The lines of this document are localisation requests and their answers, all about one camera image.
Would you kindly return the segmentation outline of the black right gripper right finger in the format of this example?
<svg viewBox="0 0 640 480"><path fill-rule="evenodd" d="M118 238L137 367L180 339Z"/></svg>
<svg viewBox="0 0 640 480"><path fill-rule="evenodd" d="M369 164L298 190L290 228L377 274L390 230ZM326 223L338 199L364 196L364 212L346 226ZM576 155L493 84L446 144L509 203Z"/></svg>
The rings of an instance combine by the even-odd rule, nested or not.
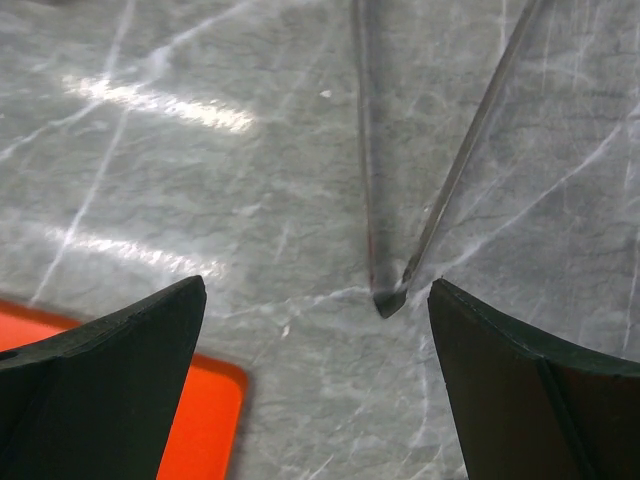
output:
<svg viewBox="0 0 640 480"><path fill-rule="evenodd" d="M471 479L636 479L639 365L439 279L432 334Z"/></svg>

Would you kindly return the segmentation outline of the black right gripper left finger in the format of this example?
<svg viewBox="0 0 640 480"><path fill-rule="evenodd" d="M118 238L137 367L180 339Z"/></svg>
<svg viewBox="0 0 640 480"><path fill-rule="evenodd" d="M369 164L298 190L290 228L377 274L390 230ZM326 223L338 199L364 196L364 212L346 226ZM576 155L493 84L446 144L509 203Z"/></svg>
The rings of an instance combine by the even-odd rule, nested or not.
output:
<svg viewBox="0 0 640 480"><path fill-rule="evenodd" d="M3 351L2 478L156 478L206 298L191 276Z"/></svg>

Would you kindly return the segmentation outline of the metal serving tongs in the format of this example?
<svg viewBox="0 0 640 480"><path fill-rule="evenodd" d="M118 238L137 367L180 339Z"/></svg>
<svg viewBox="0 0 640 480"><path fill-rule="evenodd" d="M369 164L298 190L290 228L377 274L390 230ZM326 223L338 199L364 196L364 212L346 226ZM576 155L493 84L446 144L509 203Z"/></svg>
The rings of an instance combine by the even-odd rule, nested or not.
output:
<svg viewBox="0 0 640 480"><path fill-rule="evenodd" d="M528 1L514 27L502 56L492 74L473 120L461 142L429 216L420 234L414 253L409 258L399 280L391 282L390 266L382 261L386 250L386 235L381 231L383 212L379 210L379 156L376 136L379 131L380 102L376 85L376 46L374 27L376 8L373 1L351 3L352 39L357 71L358 156L364 189L367 238L367 267L371 300L379 316L387 319L406 303L416 272L431 246L439 224L453 197L465 167L475 153L498 110L498 103L511 75L522 45L539 16L542 1Z"/></svg>

